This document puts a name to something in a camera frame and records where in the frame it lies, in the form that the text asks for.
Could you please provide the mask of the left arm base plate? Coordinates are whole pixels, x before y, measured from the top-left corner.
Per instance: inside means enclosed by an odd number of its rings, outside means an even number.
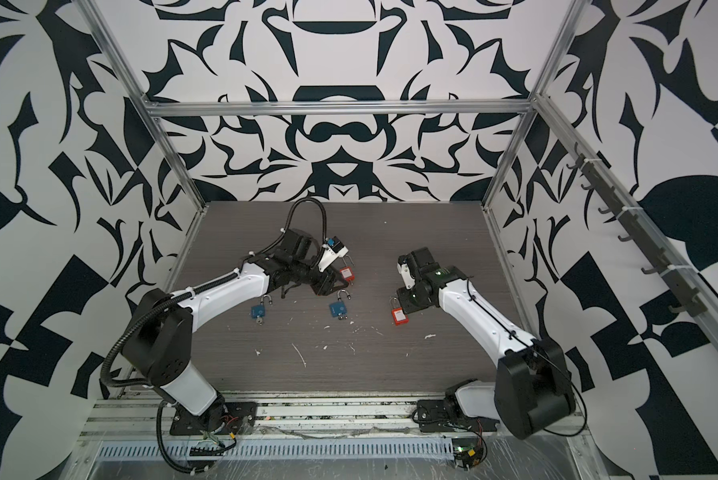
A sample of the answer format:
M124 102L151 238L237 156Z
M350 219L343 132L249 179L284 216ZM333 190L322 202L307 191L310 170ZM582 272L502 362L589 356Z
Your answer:
M223 406L214 402L202 415L192 415L182 405L172 415L169 434L192 436L201 433L217 435L244 434L255 425L258 404L256 402L226 402Z

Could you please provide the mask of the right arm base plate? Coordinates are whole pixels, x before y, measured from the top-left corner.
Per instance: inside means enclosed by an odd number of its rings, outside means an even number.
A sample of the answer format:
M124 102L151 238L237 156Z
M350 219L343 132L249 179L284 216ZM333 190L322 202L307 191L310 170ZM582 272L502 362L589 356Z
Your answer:
M452 401L418 400L410 419L423 433L496 432L499 421L486 417L467 417Z

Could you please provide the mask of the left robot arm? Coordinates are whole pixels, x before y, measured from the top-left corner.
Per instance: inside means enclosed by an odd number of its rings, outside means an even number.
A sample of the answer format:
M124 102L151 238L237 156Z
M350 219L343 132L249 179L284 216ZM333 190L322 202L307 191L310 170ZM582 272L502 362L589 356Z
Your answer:
M303 231L287 229L276 245L221 277L171 293L148 292L112 354L123 356L142 375L134 385L152 388L187 414L199 418L220 410L221 394L193 363L193 334L231 309L276 290L307 285L315 295L328 296L346 288L348 281L335 262L348 254L348 247L332 237L310 256L314 242Z

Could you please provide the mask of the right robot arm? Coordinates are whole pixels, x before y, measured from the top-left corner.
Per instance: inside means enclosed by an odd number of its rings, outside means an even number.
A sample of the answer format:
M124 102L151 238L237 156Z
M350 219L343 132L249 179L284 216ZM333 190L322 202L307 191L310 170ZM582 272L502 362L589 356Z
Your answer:
M469 380L445 395L450 415L497 420L518 439L543 431L575 413L577 388L565 355L551 339L539 339L510 321L455 266L442 267L427 248L402 255L404 286L396 297L405 315L436 307L457 320L495 365L495 380Z

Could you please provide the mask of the red padlock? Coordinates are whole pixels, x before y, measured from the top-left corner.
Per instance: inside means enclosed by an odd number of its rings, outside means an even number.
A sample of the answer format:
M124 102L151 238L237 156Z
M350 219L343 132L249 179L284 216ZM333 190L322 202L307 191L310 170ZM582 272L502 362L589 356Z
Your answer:
M349 284L352 284L356 278L353 260L349 256L341 258L343 265L339 268L339 272Z
M404 325L409 322L409 318L402 308L400 300L394 296L390 299L392 321L396 326Z

